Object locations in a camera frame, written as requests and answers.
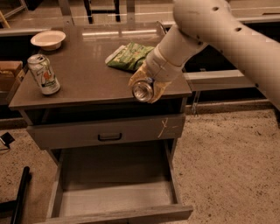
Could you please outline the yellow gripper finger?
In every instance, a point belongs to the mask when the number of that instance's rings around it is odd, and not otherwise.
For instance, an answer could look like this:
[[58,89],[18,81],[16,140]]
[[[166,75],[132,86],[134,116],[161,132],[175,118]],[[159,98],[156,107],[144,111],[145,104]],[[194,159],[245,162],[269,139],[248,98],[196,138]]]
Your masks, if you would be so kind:
[[165,89],[171,84],[171,82],[162,82],[162,81],[157,81],[155,80],[153,83],[153,96],[151,97],[150,100],[148,100],[148,103],[154,103],[157,100],[160,99],[160,97],[163,95],[165,92]]
[[129,79],[129,87],[132,88],[138,81],[145,81],[149,77],[147,65],[144,62]]

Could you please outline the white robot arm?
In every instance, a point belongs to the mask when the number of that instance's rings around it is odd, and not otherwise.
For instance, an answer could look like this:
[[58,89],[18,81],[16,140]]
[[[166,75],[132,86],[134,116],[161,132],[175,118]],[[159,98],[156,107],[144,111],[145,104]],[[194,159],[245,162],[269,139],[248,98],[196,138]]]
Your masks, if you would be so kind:
[[174,0],[173,17],[175,24],[129,80],[140,102],[156,102],[185,63],[212,46],[280,109],[280,43],[239,22],[226,0]]

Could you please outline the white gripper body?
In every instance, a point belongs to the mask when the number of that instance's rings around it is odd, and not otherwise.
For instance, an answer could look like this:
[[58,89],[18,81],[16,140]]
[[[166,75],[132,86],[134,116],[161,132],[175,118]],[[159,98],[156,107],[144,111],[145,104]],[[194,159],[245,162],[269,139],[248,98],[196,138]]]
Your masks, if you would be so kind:
[[170,82],[182,74],[182,67],[165,59],[157,46],[147,55],[145,64],[148,76],[154,81]]

